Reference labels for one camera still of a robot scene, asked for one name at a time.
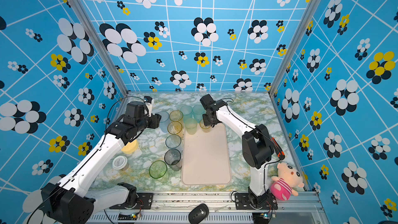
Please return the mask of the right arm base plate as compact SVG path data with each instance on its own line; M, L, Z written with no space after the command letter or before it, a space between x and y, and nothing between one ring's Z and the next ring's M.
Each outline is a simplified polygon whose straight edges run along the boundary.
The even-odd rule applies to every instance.
M270 192L261 196L252 193L235 193L232 200L237 210L278 210L276 198Z

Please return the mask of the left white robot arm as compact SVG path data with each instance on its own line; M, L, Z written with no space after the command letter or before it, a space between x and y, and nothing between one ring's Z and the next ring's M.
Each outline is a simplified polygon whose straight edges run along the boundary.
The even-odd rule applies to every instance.
M152 113L153 98L131 101L125 113L104 132L88 156L57 183L41 189L42 203L38 209L62 224L84 224L100 211L115 205L133 208L139 202L136 187L127 183L90 193L89 189L110 160L125 146L136 148L137 139L146 129L156 129L161 116Z

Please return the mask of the dark smoky cup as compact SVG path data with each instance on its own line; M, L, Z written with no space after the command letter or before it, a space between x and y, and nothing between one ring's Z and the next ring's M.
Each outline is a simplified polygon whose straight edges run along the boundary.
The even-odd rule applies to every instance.
M182 168L182 156L178 149L169 149L164 155L164 162L173 171L180 171Z

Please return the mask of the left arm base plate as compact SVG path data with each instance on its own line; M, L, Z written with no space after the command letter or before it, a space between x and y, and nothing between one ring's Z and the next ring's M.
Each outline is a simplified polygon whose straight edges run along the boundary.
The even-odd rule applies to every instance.
M153 193L137 193L135 197L135 204L132 203L122 203L111 206L110 209L117 210L125 210L125 209L133 209L133 210L149 210L151 209L153 203Z

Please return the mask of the pale green tall cup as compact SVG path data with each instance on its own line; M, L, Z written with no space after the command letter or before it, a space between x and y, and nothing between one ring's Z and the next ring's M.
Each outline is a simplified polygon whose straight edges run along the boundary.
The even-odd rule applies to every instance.
M196 134L196 132L197 132L198 122L197 122L197 120L194 119L194 118L187 118L187 119L184 121L184 126L185 126L185 129L186 129L186 132L187 132L189 135L194 135L194 134Z

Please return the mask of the green translucent cup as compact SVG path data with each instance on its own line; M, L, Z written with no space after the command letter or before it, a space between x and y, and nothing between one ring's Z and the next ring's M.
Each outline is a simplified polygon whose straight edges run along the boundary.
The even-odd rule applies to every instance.
M161 179L167 174L167 164L162 160L157 160L152 163L149 168L149 175L153 179Z

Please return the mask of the blue-grey translucent cup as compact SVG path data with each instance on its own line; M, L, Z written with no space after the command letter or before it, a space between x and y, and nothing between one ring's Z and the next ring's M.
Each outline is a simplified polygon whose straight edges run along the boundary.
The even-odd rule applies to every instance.
M168 132L167 128L171 122L170 115L166 111L158 112L158 114L161 116L159 128L161 129L162 132L167 133Z

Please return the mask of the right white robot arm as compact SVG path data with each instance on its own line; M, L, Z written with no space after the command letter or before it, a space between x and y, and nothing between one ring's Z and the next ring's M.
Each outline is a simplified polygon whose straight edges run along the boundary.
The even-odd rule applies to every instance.
M285 159L285 153L270 136L265 125L255 125L234 112L223 99L215 101L207 94L200 99L205 110L205 126L214 127L222 123L241 137L244 160L250 166L251 180L248 188L250 204L255 209L270 204L268 167Z

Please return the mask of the small amber cup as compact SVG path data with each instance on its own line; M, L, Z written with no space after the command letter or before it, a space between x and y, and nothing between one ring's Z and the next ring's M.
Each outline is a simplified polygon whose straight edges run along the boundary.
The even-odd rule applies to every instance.
M208 132L211 131L211 125L210 126L206 126L205 123L204 123L204 120L200 121L200 127L201 127L201 129L202 129L202 131L204 133L208 133Z

